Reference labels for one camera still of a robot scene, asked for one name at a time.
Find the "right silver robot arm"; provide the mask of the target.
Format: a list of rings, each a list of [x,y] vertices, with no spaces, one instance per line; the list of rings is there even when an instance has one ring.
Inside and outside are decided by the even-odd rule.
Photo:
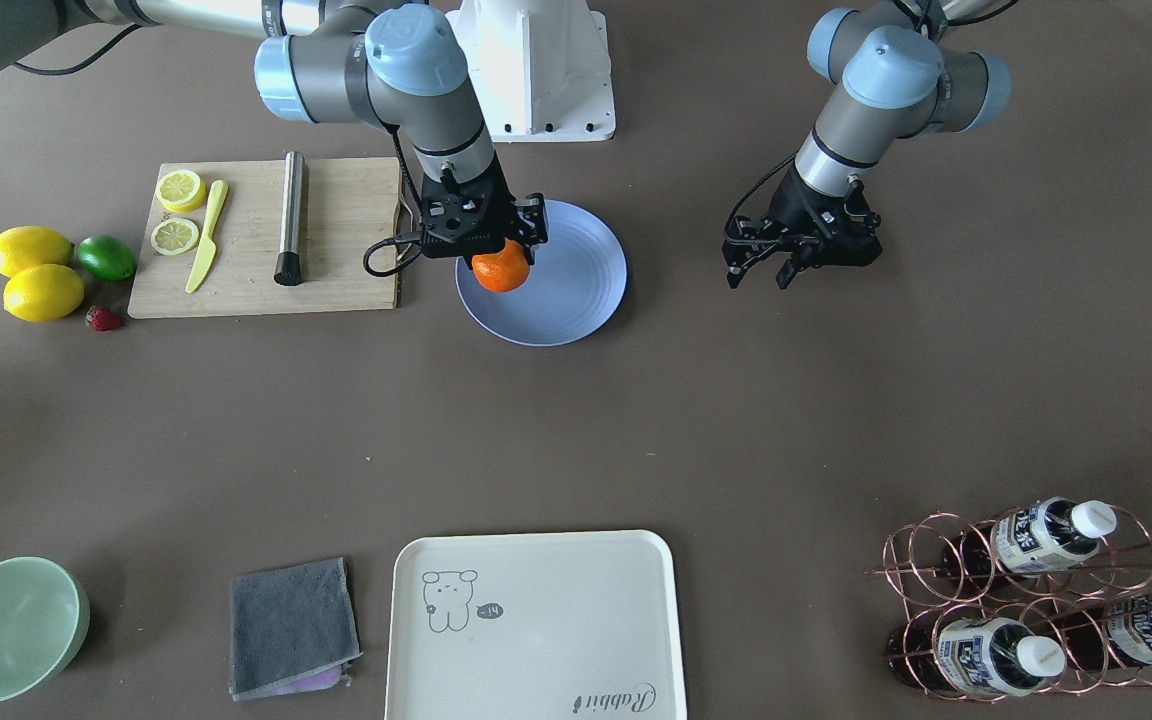
[[[253,78],[271,114],[404,135],[420,160],[425,258],[548,240],[544,197],[511,195],[447,15],[417,1],[0,1],[0,71],[79,26],[192,26],[262,41]]]

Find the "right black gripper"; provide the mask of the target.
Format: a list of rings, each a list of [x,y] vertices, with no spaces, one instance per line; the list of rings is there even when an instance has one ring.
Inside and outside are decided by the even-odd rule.
[[[499,252],[515,237],[526,264],[535,265],[535,247],[548,242],[543,194],[515,200],[499,164],[479,177],[444,183],[425,176],[420,184],[420,253],[430,259],[471,258]]]

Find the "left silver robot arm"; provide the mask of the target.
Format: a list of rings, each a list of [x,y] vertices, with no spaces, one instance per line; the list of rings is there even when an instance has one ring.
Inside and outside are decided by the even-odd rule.
[[[893,143],[970,132],[995,122],[1011,97],[1005,59],[947,47],[945,37],[1011,8],[1009,1],[879,1],[838,6],[814,23],[806,59],[832,94],[799,150],[765,173],[776,190],[760,214],[733,205],[723,220],[726,281],[738,287],[781,259],[780,288],[826,266],[867,266],[882,253],[881,215],[864,179]]]

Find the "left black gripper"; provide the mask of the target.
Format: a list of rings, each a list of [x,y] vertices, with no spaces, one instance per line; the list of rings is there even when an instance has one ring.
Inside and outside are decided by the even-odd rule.
[[[774,282],[780,290],[786,290],[805,270],[819,268],[820,258],[849,251],[840,234],[841,223],[832,223],[831,228],[826,228],[824,219],[826,211],[840,209],[841,200],[838,197],[814,191],[801,179],[795,162],[788,161],[764,215],[770,237],[723,238],[722,255],[728,287],[736,290],[756,264],[783,252],[786,259],[781,268],[776,270]]]

